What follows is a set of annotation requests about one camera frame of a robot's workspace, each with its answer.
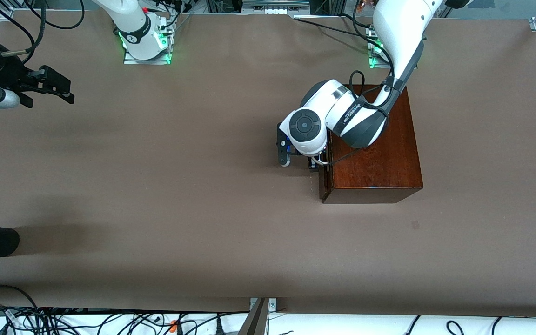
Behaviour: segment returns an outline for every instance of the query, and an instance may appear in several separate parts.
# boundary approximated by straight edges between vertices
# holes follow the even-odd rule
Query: table
[[[301,312],[536,315],[525,20],[430,24],[408,85],[425,186],[380,205],[321,204],[305,160],[276,160],[275,125],[313,84],[385,76],[359,39],[284,15],[196,15],[173,64],[124,66],[111,29],[102,11],[48,27],[29,62],[70,78],[76,104],[0,111],[0,226],[30,241],[0,259],[0,283],[43,306],[226,310],[264,295]],[[27,41],[2,23],[0,42]]]

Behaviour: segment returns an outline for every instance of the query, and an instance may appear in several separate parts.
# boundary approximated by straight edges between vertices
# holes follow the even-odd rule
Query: cable
[[[30,2],[28,0],[24,0],[24,4],[26,4],[28,9],[30,9],[30,11],[32,11],[32,13],[34,15],[36,15],[36,17],[38,17],[40,19],[39,13],[37,13],[34,10],[34,7],[32,7],[32,5],[30,4]],[[84,21],[84,16],[86,15],[86,10],[84,9],[84,1],[83,0],[80,0],[80,6],[81,6],[80,20],[78,20],[78,22],[76,22],[74,25],[64,27],[64,26],[55,25],[54,23],[51,23],[49,21],[45,21],[45,23],[47,23],[47,25],[50,25],[51,27],[55,27],[55,28],[58,28],[58,29],[64,29],[64,30],[70,30],[70,29],[76,28],[77,26],[81,25],[81,23]]]
[[[225,331],[223,329],[223,322],[221,320],[221,314],[216,314],[218,317],[216,319],[216,334],[215,335],[225,335]]]
[[[454,320],[450,320],[449,322],[446,323],[446,329],[448,330],[449,333],[451,333],[452,335],[458,335],[455,332],[453,332],[452,329],[450,329],[451,324],[455,325],[458,328],[458,330],[460,331],[460,335],[464,335],[464,331],[462,331],[462,327],[460,327],[460,325]]]
[[[491,335],[496,335],[496,326],[497,326],[497,323],[500,322],[500,320],[502,319],[502,316],[498,317],[495,322],[493,322],[493,326],[491,326]]]
[[[335,32],[339,32],[339,33],[343,33],[343,34],[349,34],[349,35],[352,35],[352,36],[359,36],[358,34],[353,33],[353,32],[347,32],[346,30],[340,30],[340,29],[337,29],[337,28],[324,26],[324,25],[321,25],[321,24],[319,24],[319,23],[315,23],[315,22],[311,22],[311,21],[306,21],[306,20],[302,20],[302,19],[298,19],[298,18],[295,18],[294,20],[295,20],[295,21],[299,21],[299,22],[303,22],[303,23],[308,23],[308,24],[310,24],[310,25],[314,25],[314,26],[318,26],[318,27],[322,27],[322,28],[326,28],[326,29],[334,30]]]
[[[173,21],[170,21],[170,22],[167,23],[165,26],[160,27],[161,30],[162,30],[162,29],[165,29],[166,27],[170,27],[173,23],[175,23],[175,22],[177,21],[177,18],[179,18],[179,14],[181,14],[181,12],[177,12],[177,14],[175,15],[175,17],[173,18]]]
[[[338,16],[346,17],[349,20],[353,20],[353,17],[351,15],[349,15],[348,13],[342,13],[342,14],[340,14]],[[360,22],[357,22],[357,21],[355,23],[357,23],[357,25],[362,27],[362,28],[369,28],[369,25],[364,25],[363,23],[360,23]]]
[[[361,0],[357,0],[357,2],[355,3],[355,8],[353,8],[353,17],[351,18],[352,21],[353,21],[353,28],[355,28],[355,32],[361,38],[363,38],[367,43],[370,43],[370,44],[374,45],[375,47],[379,47],[381,49],[382,53],[386,56],[386,59],[389,60],[389,65],[390,65],[389,76],[394,78],[394,64],[392,62],[392,57],[390,57],[390,55],[388,54],[386,49],[384,49],[383,46],[379,45],[375,40],[372,40],[372,39],[368,38],[368,36],[364,36],[363,34],[359,33],[359,28],[357,28],[357,24],[358,24],[357,23],[357,7],[359,7],[360,1]],[[389,102],[391,96],[392,96],[392,91],[390,91],[390,93],[387,95],[387,97],[384,100],[384,102],[379,104],[378,107],[381,107],[381,106],[384,106],[385,104],[387,104]]]
[[[365,88],[365,75],[363,74],[363,72],[355,70],[348,78],[348,84],[349,86],[351,86],[351,94],[353,94],[353,97],[357,99],[357,94],[355,94],[355,86],[353,86],[353,77],[355,77],[355,74],[361,74],[361,89],[359,90],[359,92],[363,92],[363,89]]]
[[[343,159],[346,159],[346,158],[349,158],[351,155],[357,153],[357,151],[361,150],[362,148],[356,148],[355,150],[351,151],[350,153],[347,153],[345,155],[343,155],[343,157],[340,157],[339,159],[336,159],[335,161],[331,161],[330,163],[328,163],[327,161],[320,161],[319,159],[315,158],[315,157],[311,157],[311,160],[315,163],[315,164],[318,164],[320,166],[331,166],[331,165],[334,165],[336,163],[338,163],[339,161],[342,161]]]
[[[28,322],[33,327],[32,329],[19,328],[19,327],[14,326],[13,323],[11,322],[11,320],[8,320],[8,324],[12,329],[19,330],[19,331],[32,331],[35,334],[38,334],[38,331],[41,331],[41,333],[42,333],[42,331],[44,329],[47,329],[47,327],[41,327],[40,322],[41,321],[44,322],[45,318],[53,318],[54,320],[57,320],[58,322],[61,322],[62,324],[64,324],[67,327],[66,329],[64,329],[64,331],[66,331],[67,333],[71,333],[73,335],[80,335],[79,333],[77,333],[77,331],[74,330],[74,328],[77,328],[77,327],[73,327],[72,325],[64,322],[63,320],[60,320],[59,318],[55,318],[54,316],[49,316],[47,314],[44,314],[43,312],[40,312],[38,309],[31,309],[31,308],[24,308],[24,307],[0,307],[0,312],[6,312],[6,310],[19,311],[26,318],[28,318]],[[35,316],[35,318],[36,318],[36,327],[34,327],[34,324],[32,323],[32,320],[30,320],[29,315],[27,315],[27,313],[32,314],[32,315]]]
[[[26,299],[28,299],[28,301],[30,301],[30,305],[32,305],[32,307],[34,307],[35,310],[38,309],[38,307],[36,307],[36,303],[34,302],[32,297],[28,293],[26,293],[23,290],[21,290],[20,288],[17,288],[16,286],[2,285],[2,284],[0,284],[0,288],[10,288],[12,290],[20,292]]]
[[[415,319],[413,319],[413,322],[411,322],[411,326],[409,327],[409,330],[404,335],[411,335],[413,332],[413,328],[415,327],[415,324],[417,323],[417,320],[421,318],[421,315],[417,315]]]
[[[367,93],[370,93],[370,92],[372,92],[372,91],[375,91],[375,90],[381,88],[382,86],[383,86],[383,85],[380,84],[380,85],[378,85],[378,86],[376,86],[376,87],[372,87],[372,88],[370,88],[370,89],[366,89],[365,91],[361,92],[361,96],[363,97],[363,96],[366,95]]]
[[[45,34],[45,23],[46,23],[46,19],[45,19],[45,16],[47,15],[47,10],[45,9],[45,7],[41,8],[40,9],[40,29],[39,29],[39,35],[36,36],[36,41],[34,41],[34,43],[32,43],[32,45],[26,49],[25,51],[27,53],[34,53],[34,50],[36,49],[36,47],[39,46],[40,44],[40,41],[43,40],[43,34]]]
[[[7,21],[13,23],[13,25],[15,25],[17,28],[19,28],[19,30],[22,30],[22,32],[26,34],[26,36],[28,37],[28,40],[30,40],[30,45],[34,44],[34,38],[30,34],[30,32],[26,30],[26,28],[24,28],[24,26],[22,26],[16,20],[12,19],[6,12],[2,11],[1,9],[0,9],[0,14],[3,17],[5,17]],[[28,60],[30,60],[31,58],[32,58],[32,53],[29,53],[28,56],[22,61],[22,64],[26,64],[26,62],[28,62]]]
[[[200,322],[200,324],[196,325],[193,329],[190,329],[188,330],[186,333],[184,333],[183,335],[188,335],[189,333],[191,333],[192,331],[198,331],[198,327],[201,327],[202,325],[208,323],[208,322],[211,322],[213,320],[216,320],[217,318],[220,318],[221,316],[227,316],[227,315],[232,315],[232,314],[242,314],[242,313],[248,313],[248,312],[229,312],[229,313],[223,313],[223,314],[220,314],[220,315],[217,315],[213,318],[210,318],[204,322]]]

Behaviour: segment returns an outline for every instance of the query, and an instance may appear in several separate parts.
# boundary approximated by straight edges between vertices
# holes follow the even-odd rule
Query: black cable
[[[45,19],[45,16],[47,15],[47,10],[45,9],[45,7],[41,8],[40,9],[40,29],[39,29],[39,35],[36,36],[36,41],[34,41],[34,43],[32,43],[32,45],[26,49],[26,52],[31,54],[31,53],[34,53],[34,50],[36,49],[36,47],[39,46],[40,44],[40,41],[43,39],[43,35],[45,34],[45,23],[46,23],[46,19]]]
[[[349,20],[353,20],[353,17],[351,15],[349,15],[348,13],[342,13],[342,14],[340,14],[338,16],[346,17]],[[356,23],[357,23],[358,26],[360,26],[362,28],[369,28],[369,25],[364,25],[363,23],[360,23],[360,22],[357,22],[357,21],[356,21]]]
[[[198,327],[199,327],[199,326],[198,326],[198,322],[196,322],[196,320],[185,320],[184,322],[179,322],[179,323],[177,324],[177,333],[178,333],[178,335],[183,335],[183,328],[181,328],[181,325],[182,325],[182,324],[186,324],[186,323],[188,323],[188,322],[193,322],[193,323],[195,324],[195,326],[194,326],[194,328],[193,328],[193,329],[195,329],[195,331],[194,331],[194,335],[197,335],[197,334],[198,334]]]
[[[28,323],[30,323],[31,329],[28,329],[25,326],[25,323],[24,323],[24,328],[16,327],[13,324],[13,320],[11,320],[9,318],[9,316],[8,316],[8,312],[11,311],[11,310],[16,310],[18,312],[17,314],[12,313],[14,317],[18,317],[20,315],[23,315],[25,317],[24,322],[26,322],[26,320],[28,320]],[[38,312],[36,312],[36,310],[37,310],[36,308],[30,309],[30,308],[0,306],[0,312],[3,312],[5,314],[5,316],[6,316],[7,327],[12,328],[13,333],[15,333],[16,330],[19,330],[19,331],[32,331],[34,333],[34,335],[39,335],[38,331],[42,329],[42,327],[40,326],[40,322],[41,321],[44,322],[44,319],[42,318],[41,315],[38,314]],[[34,316],[36,318],[36,327],[34,326],[34,323],[32,323],[32,320],[30,319],[29,314],[34,314]]]
[[[355,77],[355,74],[361,74],[361,89],[359,90],[359,92],[363,92],[363,89],[365,88],[365,75],[363,74],[363,72],[355,70],[348,78],[348,84],[349,86],[351,86],[351,94],[353,94],[353,97],[357,99],[357,94],[355,94],[355,86],[353,86],[353,78]]]
[[[3,17],[5,17],[7,19],[7,21],[13,23],[13,25],[15,25],[17,28],[19,28],[19,30],[22,30],[22,32],[24,32],[24,34],[26,34],[26,36],[28,37],[28,40],[30,40],[30,45],[34,44],[34,38],[30,34],[30,32],[28,30],[26,30],[26,28],[24,28],[24,26],[22,26],[16,20],[12,19],[6,12],[2,11],[1,9],[0,9],[0,14]],[[32,58],[32,53],[29,53],[28,56],[22,61],[22,64],[26,64],[26,62],[28,62],[28,60],[30,60],[31,58]]]
[[[179,14],[181,14],[181,12],[177,12],[177,14],[175,15],[173,21],[171,21],[170,23],[167,23],[166,27],[169,27],[171,26],[173,23],[175,23],[177,21],[177,18],[179,18]]]
[[[417,315],[415,319],[413,319],[413,322],[411,322],[411,326],[409,327],[409,330],[404,335],[411,335],[413,332],[413,328],[415,328],[415,324],[417,323],[417,320],[421,318],[421,315]]]
[[[380,84],[380,85],[378,85],[378,86],[376,86],[376,87],[372,87],[372,88],[370,88],[370,89],[366,89],[365,91],[361,92],[361,96],[363,97],[363,96],[366,95],[367,93],[370,93],[370,92],[372,92],[372,91],[375,91],[375,90],[381,88],[382,86],[383,86],[383,85]]]
[[[449,322],[446,323],[446,329],[448,330],[449,333],[451,333],[452,335],[458,335],[455,332],[453,332],[452,329],[450,329],[451,324],[455,325],[458,328],[458,330],[460,331],[460,335],[464,335],[464,331],[462,331],[462,327],[460,327],[460,325],[454,320],[450,320]]]
[[[341,29],[337,29],[337,28],[333,28],[333,27],[328,27],[328,26],[325,26],[325,25],[321,25],[319,23],[311,22],[311,21],[306,21],[306,20],[297,19],[297,18],[295,18],[294,20],[299,21],[299,22],[303,22],[303,23],[309,23],[310,25],[314,25],[314,26],[334,30],[335,32],[339,32],[339,33],[343,33],[343,34],[349,34],[349,35],[352,35],[352,36],[359,36],[358,34],[353,33],[353,32],[347,32],[346,30],[341,30]]]
[[[181,319],[184,318],[187,314],[179,314],[179,317],[177,318],[177,320],[175,322],[171,322],[170,324],[168,324],[168,329],[162,333],[162,335],[167,335],[167,333],[171,330],[171,328],[177,326],[177,332],[179,332],[181,329],[181,324],[182,323],[186,323],[186,322],[190,322],[190,320],[186,321],[186,322],[181,322]]]
[[[124,315],[124,314],[119,314],[119,315],[117,315],[117,314],[111,314],[111,315],[107,316],[107,318],[104,319],[104,320],[102,321],[102,323],[97,324],[97,325],[95,325],[95,326],[75,326],[75,327],[55,327],[55,328],[56,328],[57,330],[61,330],[61,331],[65,331],[65,330],[67,330],[67,329],[73,329],[73,330],[75,330],[75,329],[80,329],[80,328],[102,328],[102,326],[104,326],[104,325],[106,325],[106,324],[108,324],[108,323],[114,322],[114,321],[117,320],[117,319],[120,319],[123,315]]]
[[[221,320],[221,314],[216,314],[216,334],[215,335],[225,335],[225,330],[223,329],[223,322]]]
[[[496,335],[496,326],[497,326],[497,323],[500,322],[500,320],[502,319],[502,316],[498,317],[495,322],[493,322],[493,326],[491,326],[491,335]]]
[[[137,318],[134,318],[130,323],[126,324],[125,327],[121,328],[121,330],[117,333],[117,335],[121,335],[121,333],[122,333],[125,329],[127,329],[128,327],[131,327],[132,324],[133,324],[134,322],[136,322],[136,320],[138,320],[138,319],[140,319],[140,316],[138,316]]]
[[[353,8],[353,17],[352,17],[352,21],[353,21],[353,28],[355,28],[355,32],[361,37],[363,38],[367,43],[370,43],[372,45],[374,45],[375,47],[379,47],[381,50],[382,50],[382,53],[386,56],[386,58],[388,59],[389,61],[389,65],[390,65],[390,72],[389,72],[389,76],[391,76],[392,78],[394,78],[394,64],[392,62],[392,57],[390,57],[390,55],[388,54],[388,52],[386,51],[386,49],[383,48],[383,46],[379,45],[375,40],[371,40],[370,38],[368,38],[368,36],[363,36],[363,34],[360,34],[359,33],[359,28],[357,28],[357,7],[359,6],[359,2],[361,0],[357,0],[357,2],[355,3],[355,8]],[[388,94],[388,96],[386,97],[386,100],[384,100],[384,102],[382,102],[381,104],[379,104],[378,107],[381,107],[381,106],[384,106],[385,104],[387,104],[390,100],[392,96],[392,93],[390,92],[390,94]]]
[[[102,321],[102,323],[100,324],[100,326],[98,326],[98,330],[96,331],[96,335],[100,335],[100,334],[101,334],[102,326],[105,325],[105,323],[109,320],[109,318],[110,318],[111,316],[113,316],[113,315],[109,315],[109,316],[107,316],[107,318],[106,318],[105,320]]]
[[[0,288],[10,288],[12,290],[20,292],[26,299],[28,299],[28,301],[30,301],[30,305],[32,305],[32,307],[34,307],[35,310],[38,309],[32,297],[28,293],[21,290],[20,288],[17,288],[16,286],[2,285],[2,284],[0,284]]]
[[[336,163],[338,163],[339,161],[342,161],[343,159],[346,159],[346,158],[349,158],[351,155],[357,153],[357,151],[361,150],[362,148],[356,148],[355,150],[351,151],[350,153],[347,153],[345,155],[343,155],[342,157],[340,157],[339,159],[336,159],[335,161],[329,161],[325,164],[321,164],[321,166],[332,166]]]
[[[40,19],[40,15],[39,15],[39,13],[37,13],[37,12],[34,10],[34,7],[31,6],[31,4],[30,4],[30,2],[29,2],[28,0],[24,0],[24,4],[26,4],[26,6],[28,7],[28,9],[30,9],[30,11],[32,11],[32,13],[33,13],[34,15],[36,15],[36,17],[38,17],[38,18]],[[83,0],[80,0],[80,6],[81,6],[80,20],[78,20],[78,22],[75,23],[74,25],[64,27],[64,26],[58,26],[58,25],[55,25],[54,23],[51,23],[51,22],[49,22],[49,21],[45,21],[45,23],[47,23],[47,25],[50,25],[51,27],[55,27],[55,28],[58,28],[58,29],[64,29],[64,30],[69,30],[69,29],[76,28],[77,26],[81,25],[81,23],[84,21],[84,16],[86,15],[86,10],[84,9],[84,2],[83,2]]]
[[[193,329],[188,330],[188,331],[187,331],[185,334],[183,334],[183,335],[188,335],[189,333],[191,333],[191,332],[194,331],[194,330],[195,330],[196,333],[197,333],[197,331],[198,331],[198,327],[201,327],[202,325],[204,325],[204,324],[206,324],[206,323],[208,323],[208,322],[211,322],[211,321],[213,321],[213,320],[216,320],[217,318],[219,318],[219,317],[221,317],[221,316],[227,316],[227,315],[232,315],[232,314],[242,314],[242,313],[246,313],[246,312],[229,312],[229,313],[223,313],[223,314],[220,314],[220,315],[215,316],[215,317],[213,317],[213,318],[210,318],[210,319],[208,319],[208,320],[206,320],[206,321],[204,321],[204,322],[200,322],[197,326],[195,326]]]
[[[36,333],[36,331],[42,331],[44,329],[44,327],[41,327],[39,326],[39,320],[42,320],[43,318],[53,318],[54,320],[57,320],[58,322],[64,324],[64,326],[66,326],[67,328],[64,329],[64,331],[66,333],[71,333],[73,335],[80,335],[79,333],[77,333],[77,331],[74,330],[74,328],[78,328],[78,327],[73,327],[72,325],[64,322],[63,320],[60,320],[59,318],[55,318],[54,316],[48,316],[42,312],[39,312],[37,309],[32,309],[32,308],[23,308],[23,307],[0,307],[0,312],[5,312],[6,310],[16,310],[16,311],[19,311],[21,312],[22,314],[24,314],[24,316],[26,318],[29,318],[29,315],[26,315],[27,313],[28,314],[32,314],[35,316],[36,318],[36,321],[37,321],[37,325],[36,327],[34,327],[34,324],[32,324],[32,320],[28,319],[28,322],[30,322],[30,324],[34,327],[33,329],[25,329],[25,328],[18,328],[16,326],[14,326],[11,322],[9,323],[10,324],[10,327],[12,329],[16,329],[16,330],[20,330],[20,331],[33,331]]]

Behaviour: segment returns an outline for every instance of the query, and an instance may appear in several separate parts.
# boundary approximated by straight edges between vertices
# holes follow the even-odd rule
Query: wooden box
[[[356,93],[360,87],[355,85]],[[368,93],[374,101],[377,92]],[[351,152],[338,136],[328,140],[328,161]],[[423,188],[407,90],[389,114],[388,128],[369,147],[320,169],[323,203],[397,203]]]

